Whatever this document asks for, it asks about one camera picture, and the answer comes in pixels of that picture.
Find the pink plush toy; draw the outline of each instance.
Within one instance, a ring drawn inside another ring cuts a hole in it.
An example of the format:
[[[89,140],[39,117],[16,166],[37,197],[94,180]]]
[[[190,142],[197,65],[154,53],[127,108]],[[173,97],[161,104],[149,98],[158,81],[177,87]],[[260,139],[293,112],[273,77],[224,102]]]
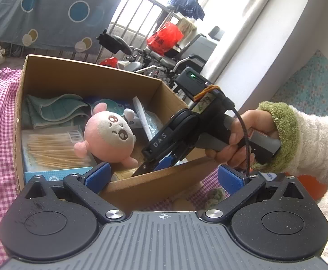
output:
[[[89,151],[109,163],[121,162],[128,169],[138,167],[138,161],[130,157],[136,140],[133,132],[123,117],[107,112],[106,108],[106,103],[99,103],[94,107],[94,115],[85,126],[84,142],[74,146],[75,154],[83,158]],[[134,112],[126,109],[124,116],[132,121]]]

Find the bamboo skewer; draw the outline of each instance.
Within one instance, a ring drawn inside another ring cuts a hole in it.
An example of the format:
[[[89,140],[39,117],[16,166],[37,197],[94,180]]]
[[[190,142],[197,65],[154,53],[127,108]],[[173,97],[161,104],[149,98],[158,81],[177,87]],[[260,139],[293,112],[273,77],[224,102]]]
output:
[[[88,166],[89,157],[79,158],[74,153],[72,135],[36,134],[28,137],[28,153],[38,165],[56,169],[74,169]]]

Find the fuzzy sleeve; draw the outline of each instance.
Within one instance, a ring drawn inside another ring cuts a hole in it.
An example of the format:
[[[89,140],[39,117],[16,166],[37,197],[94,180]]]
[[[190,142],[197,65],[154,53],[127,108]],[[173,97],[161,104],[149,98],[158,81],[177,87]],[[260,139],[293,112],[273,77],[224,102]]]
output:
[[[285,103],[263,102],[282,142],[277,155],[266,165],[254,165],[260,171],[312,175],[328,184],[328,117],[299,112]]]

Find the metal railing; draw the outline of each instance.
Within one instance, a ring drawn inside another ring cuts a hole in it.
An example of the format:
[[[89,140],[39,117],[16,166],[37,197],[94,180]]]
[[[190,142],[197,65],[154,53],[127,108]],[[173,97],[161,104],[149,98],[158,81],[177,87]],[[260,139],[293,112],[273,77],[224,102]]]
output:
[[[151,7],[149,9],[149,11],[147,11],[147,13],[141,13],[144,14],[144,19],[142,20],[140,26],[138,27],[138,29],[136,30],[136,32],[134,33],[133,38],[130,41],[126,41],[126,43],[128,45],[133,45],[135,39],[138,37],[140,29],[143,27],[143,25],[147,22],[147,19],[150,15],[150,13],[152,12],[152,10],[154,9],[154,7],[159,7],[162,11],[161,13],[157,16],[157,18],[154,20],[154,23],[151,25],[149,31],[147,32],[147,34],[143,37],[140,45],[138,46],[138,48],[142,49],[146,43],[146,39],[148,38],[148,36],[153,32],[153,29],[156,28],[158,29],[159,27],[161,27],[165,22],[169,21],[170,19],[172,19],[172,17],[175,17],[177,19],[180,19],[175,13],[174,13],[174,9],[169,9],[168,7],[164,6],[163,4],[161,4],[160,2],[158,2],[157,0],[141,0],[138,7],[135,9],[135,11],[133,12],[131,18],[129,19],[129,22],[127,23],[126,26],[123,25],[119,25],[118,21],[120,20],[124,10],[127,8],[128,4],[129,4],[130,0],[127,0],[125,2],[125,4],[123,5],[122,9],[120,10],[120,13],[118,15],[118,17],[116,18],[116,20],[114,22],[112,22],[111,26],[110,26],[110,30],[109,30],[109,34],[111,34],[113,32],[113,30],[115,29],[116,26],[119,26],[121,28],[124,28],[122,34],[120,35],[121,38],[124,38],[125,34],[127,33],[130,24],[132,23],[134,17],[138,14],[138,11],[141,7],[141,5],[143,4],[144,1],[148,1],[151,3]],[[100,47],[100,51],[98,53],[97,59],[96,61],[98,61],[101,58],[103,52],[103,47]]]

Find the blue gripper pad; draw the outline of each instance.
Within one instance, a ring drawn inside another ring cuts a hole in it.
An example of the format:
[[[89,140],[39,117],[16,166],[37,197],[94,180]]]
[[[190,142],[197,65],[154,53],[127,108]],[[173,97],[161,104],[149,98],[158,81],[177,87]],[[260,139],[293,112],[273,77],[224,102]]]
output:
[[[234,194],[247,184],[247,177],[235,169],[222,164],[218,169],[218,182],[230,194]]]
[[[109,163],[106,163],[88,176],[84,185],[91,189],[95,194],[98,194],[110,182],[110,179],[111,167]]]
[[[159,171],[161,169],[167,169],[172,166],[173,157],[167,156],[162,159],[162,161],[156,166],[153,172]]]

